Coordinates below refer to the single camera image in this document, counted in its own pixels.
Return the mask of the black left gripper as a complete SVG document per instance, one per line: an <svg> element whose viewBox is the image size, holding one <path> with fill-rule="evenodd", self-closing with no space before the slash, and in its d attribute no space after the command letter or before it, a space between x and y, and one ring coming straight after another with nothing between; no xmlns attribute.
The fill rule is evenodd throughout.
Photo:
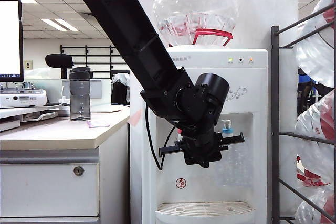
<svg viewBox="0 0 336 224"><path fill-rule="evenodd" d="M172 146L164 146L159 148L159 156L166 154L183 152L185 157L201 157L210 156L215 152L228 149L228 145L243 143L244 135L240 132L236 136L222 137L220 132L210 130L206 134L202 134L197 138L187 137L187 132L178 129L181 139L174 142Z"/></svg>

